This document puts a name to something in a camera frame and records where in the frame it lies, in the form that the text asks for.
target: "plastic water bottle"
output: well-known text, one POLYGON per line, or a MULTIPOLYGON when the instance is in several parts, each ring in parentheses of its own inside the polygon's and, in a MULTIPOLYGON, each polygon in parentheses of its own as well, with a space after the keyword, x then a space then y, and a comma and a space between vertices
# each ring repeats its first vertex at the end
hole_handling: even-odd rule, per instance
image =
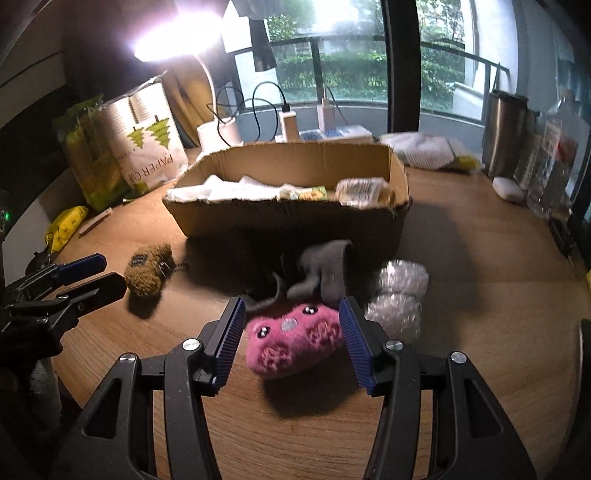
POLYGON ((535 215, 548 218, 560 210, 579 146, 579 122, 571 90, 560 92, 560 101, 546 116, 544 137, 538 149, 538 170, 527 197, 535 215))

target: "bubble wrap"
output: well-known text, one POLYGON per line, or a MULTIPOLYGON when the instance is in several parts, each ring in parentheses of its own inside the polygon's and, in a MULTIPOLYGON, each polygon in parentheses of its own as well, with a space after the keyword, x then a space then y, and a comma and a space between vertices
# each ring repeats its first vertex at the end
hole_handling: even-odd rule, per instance
POLYGON ((378 322, 386 335, 404 343, 421 335, 421 303, 404 293, 379 295, 369 303, 365 318, 378 322))
POLYGON ((392 260, 379 272, 377 292, 400 292, 422 300, 427 293, 428 282, 429 274, 421 264, 392 260))
POLYGON ((412 343, 421 334, 421 301, 429 275, 420 264, 393 260, 379 272, 377 296, 369 302, 365 318, 378 322, 393 339, 412 343))

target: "brown plush toy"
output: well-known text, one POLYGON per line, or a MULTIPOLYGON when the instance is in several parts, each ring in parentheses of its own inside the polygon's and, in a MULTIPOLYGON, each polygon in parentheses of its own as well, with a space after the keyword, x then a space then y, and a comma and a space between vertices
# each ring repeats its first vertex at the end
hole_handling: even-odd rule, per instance
POLYGON ((125 283, 138 297, 160 294, 168 273, 174 270, 170 244, 147 245, 138 248, 125 267, 125 283))

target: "plush toy eye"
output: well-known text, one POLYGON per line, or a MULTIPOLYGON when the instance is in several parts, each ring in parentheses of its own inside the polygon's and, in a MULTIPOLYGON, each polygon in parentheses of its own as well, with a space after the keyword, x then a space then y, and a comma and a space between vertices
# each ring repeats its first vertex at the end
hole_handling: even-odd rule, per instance
POLYGON ((318 307, 316 305, 307 305, 301 312, 304 315, 314 315, 318 312, 318 307))
POLYGON ((264 338, 267 335, 269 335, 269 332, 271 331, 270 327, 261 327, 261 329, 258 331, 258 333, 256 334, 257 337, 259 338, 264 338))

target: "white soap bar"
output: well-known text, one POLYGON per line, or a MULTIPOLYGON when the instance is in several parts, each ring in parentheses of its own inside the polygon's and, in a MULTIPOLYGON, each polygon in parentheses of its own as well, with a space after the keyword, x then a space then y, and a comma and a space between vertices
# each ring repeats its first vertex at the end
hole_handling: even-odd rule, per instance
POLYGON ((503 200, 512 203, 521 203, 525 194, 513 180, 505 177, 495 177, 492 181, 492 187, 496 194, 503 200))

